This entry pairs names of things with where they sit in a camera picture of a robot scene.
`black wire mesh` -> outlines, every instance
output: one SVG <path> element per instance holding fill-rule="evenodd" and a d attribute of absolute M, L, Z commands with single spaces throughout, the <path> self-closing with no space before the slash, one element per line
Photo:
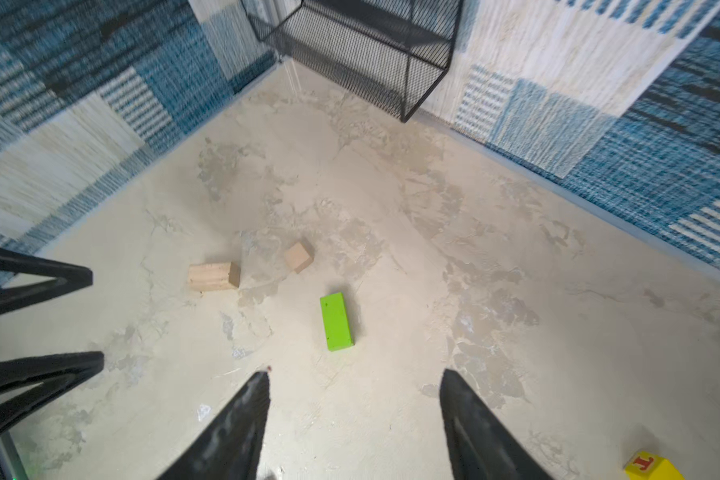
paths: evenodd
<path fill-rule="evenodd" d="M 464 0 L 302 0 L 258 39 L 407 121 L 448 72 Z"/>

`blue patterned wall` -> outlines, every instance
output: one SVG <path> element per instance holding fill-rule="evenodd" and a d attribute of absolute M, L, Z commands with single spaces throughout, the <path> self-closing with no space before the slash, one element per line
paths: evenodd
<path fill-rule="evenodd" d="M 514 122 L 532 118 L 528 112 L 540 103 L 538 86 L 522 83 L 513 84 L 509 105 L 512 98 L 530 105 L 521 109 L 522 115 L 505 115 Z M 560 126 L 592 115 L 584 107 L 580 110 L 554 123 Z M 523 130 L 522 122 L 513 129 Z M 540 156 L 529 147 L 534 142 L 526 141 L 526 150 L 519 150 L 506 138 L 503 141 L 508 148 L 497 144 L 496 136 L 485 143 L 720 268 L 720 12 L 565 176 L 555 174 L 549 165 L 529 161 Z M 566 145 L 574 141 L 564 139 Z"/>
<path fill-rule="evenodd" d="M 455 103 L 455 110 L 434 113 L 481 143 L 565 178 L 719 6 L 720 0 L 470 0 L 455 72 L 440 88 L 463 93 L 439 101 Z M 433 97 L 424 108 L 437 105 L 438 93 Z"/>
<path fill-rule="evenodd" d="M 36 253 L 274 63 L 213 6 L 0 1 L 0 246 Z"/>

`wooden cube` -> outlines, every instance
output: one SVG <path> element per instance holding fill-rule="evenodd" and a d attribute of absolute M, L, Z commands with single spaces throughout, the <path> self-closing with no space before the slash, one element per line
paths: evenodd
<path fill-rule="evenodd" d="M 286 250 L 286 263 L 296 273 L 301 272 L 312 263 L 314 258 L 309 254 L 307 248 L 301 242 L 296 242 L 294 246 Z"/>
<path fill-rule="evenodd" d="M 187 281 L 192 290 L 210 292 L 240 286 L 240 267 L 237 264 L 190 265 Z"/>

